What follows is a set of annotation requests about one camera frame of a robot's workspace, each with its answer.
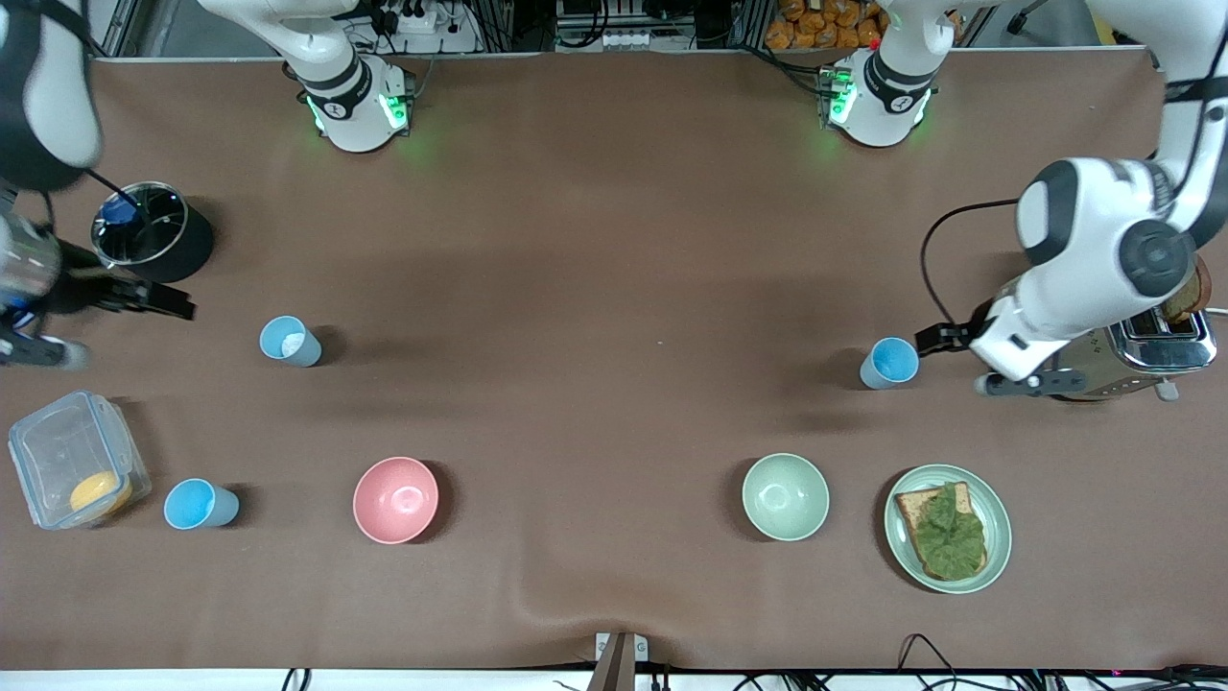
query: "blue cup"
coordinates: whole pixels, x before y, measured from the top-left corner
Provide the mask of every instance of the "blue cup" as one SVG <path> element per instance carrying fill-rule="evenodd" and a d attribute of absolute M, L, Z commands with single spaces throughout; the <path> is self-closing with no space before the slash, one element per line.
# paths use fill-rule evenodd
<path fill-rule="evenodd" d="M 171 528 L 217 528 L 238 515 L 238 497 L 225 487 L 194 477 L 174 486 L 166 496 L 162 517 Z"/>
<path fill-rule="evenodd" d="M 916 377 L 920 367 L 912 344 L 893 335 L 874 342 L 861 365 L 861 382 L 871 389 L 890 389 Z"/>
<path fill-rule="evenodd" d="M 296 368 L 309 368 L 319 362 L 323 350 L 319 340 L 303 322 L 291 315 L 278 317 L 260 331 L 260 351 Z"/>

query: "green leaf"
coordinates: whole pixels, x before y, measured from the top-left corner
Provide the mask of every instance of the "green leaf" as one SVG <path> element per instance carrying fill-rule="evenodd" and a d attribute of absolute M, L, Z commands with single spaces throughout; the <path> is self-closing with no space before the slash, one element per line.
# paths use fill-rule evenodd
<path fill-rule="evenodd" d="M 917 556 L 930 573 L 946 581 L 976 574 L 985 555 L 985 527 L 975 514 L 955 511 L 955 487 L 947 485 L 930 501 L 916 530 Z"/>

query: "pink bowl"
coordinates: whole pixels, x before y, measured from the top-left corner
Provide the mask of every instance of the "pink bowl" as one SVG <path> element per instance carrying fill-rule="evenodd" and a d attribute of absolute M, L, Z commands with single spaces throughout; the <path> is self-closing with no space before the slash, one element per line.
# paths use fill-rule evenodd
<path fill-rule="evenodd" d="M 354 520 L 381 545 L 399 545 L 421 535 L 440 508 L 440 487 L 421 461 L 384 459 L 371 466 L 354 490 Z"/>

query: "toast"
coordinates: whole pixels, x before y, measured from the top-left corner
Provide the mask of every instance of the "toast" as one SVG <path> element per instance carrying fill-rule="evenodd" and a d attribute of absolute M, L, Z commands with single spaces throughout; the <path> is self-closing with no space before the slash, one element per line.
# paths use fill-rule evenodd
<path fill-rule="evenodd" d="M 916 492 L 905 492 L 903 495 L 895 496 L 895 506 L 900 509 L 900 515 L 904 517 L 904 525 L 909 529 L 909 541 L 912 542 L 912 549 L 916 550 L 917 540 L 917 525 L 925 520 L 926 511 L 928 509 L 930 500 L 933 500 L 942 493 L 942 487 L 931 487 L 930 490 L 919 490 Z M 973 513 L 973 497 L 968 493 L 966 482 L 955 484 L 955 511 L 962 514 Z M 989 552 L 981 554 L 981 563 L 976 567 L 975 573 L 981 573 L 985 569 L 985 565 L 989 563 Z M 937 578 L 938 581 L 947 581 L 941 576 L 930 571 L 930 567 L 921 561 L 921 566 L 930 578 Z"/>

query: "clear food container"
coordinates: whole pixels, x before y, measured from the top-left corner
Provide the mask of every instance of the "clear food container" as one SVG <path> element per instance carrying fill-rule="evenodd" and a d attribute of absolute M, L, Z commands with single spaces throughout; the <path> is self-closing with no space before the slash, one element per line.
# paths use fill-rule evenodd
<path fill-rule="evenodd" d="M 119 409 L 74 392 L 9 431 L 9 454 L 34 524 L 47 530 L 93 525 L 150 492 Z"/>

